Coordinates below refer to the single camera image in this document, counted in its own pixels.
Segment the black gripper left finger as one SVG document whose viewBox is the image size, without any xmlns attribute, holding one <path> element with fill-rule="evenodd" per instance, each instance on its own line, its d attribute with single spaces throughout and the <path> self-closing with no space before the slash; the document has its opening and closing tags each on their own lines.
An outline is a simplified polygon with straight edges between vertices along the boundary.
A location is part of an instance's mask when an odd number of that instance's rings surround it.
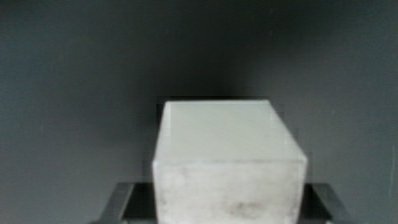
<svg viewBox="0 0 398 224">
<path fill-rule="evenodd" d="M 99 219 L 90 224 L 156 224 L 152 184 L 118 183 Z"/>
</svg>

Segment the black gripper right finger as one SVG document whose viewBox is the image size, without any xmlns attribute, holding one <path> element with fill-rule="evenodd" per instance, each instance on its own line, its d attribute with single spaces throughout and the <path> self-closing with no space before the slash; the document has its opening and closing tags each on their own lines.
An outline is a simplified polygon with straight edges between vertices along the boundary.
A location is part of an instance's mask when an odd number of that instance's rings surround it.
<svg viewBox="0 0 398 224">
<path fill-rule="evenodd" d="M 333 189 L 324 183 L 305 184 L 303 224 L 355 224 Z"/>
</svg>

